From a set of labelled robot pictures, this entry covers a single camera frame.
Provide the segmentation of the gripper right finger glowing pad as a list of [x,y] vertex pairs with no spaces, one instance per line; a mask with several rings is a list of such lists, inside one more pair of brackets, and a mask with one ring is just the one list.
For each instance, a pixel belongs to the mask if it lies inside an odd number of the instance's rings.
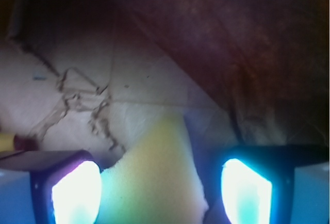
[[204,223],[329,223],[329,149],[237,146],[219,151]]

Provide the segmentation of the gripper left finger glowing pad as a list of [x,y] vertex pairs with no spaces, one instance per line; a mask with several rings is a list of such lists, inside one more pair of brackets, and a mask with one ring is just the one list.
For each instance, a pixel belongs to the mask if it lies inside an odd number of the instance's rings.
[[85,150],[1,152],[1,223],[95,223],[101,193]]

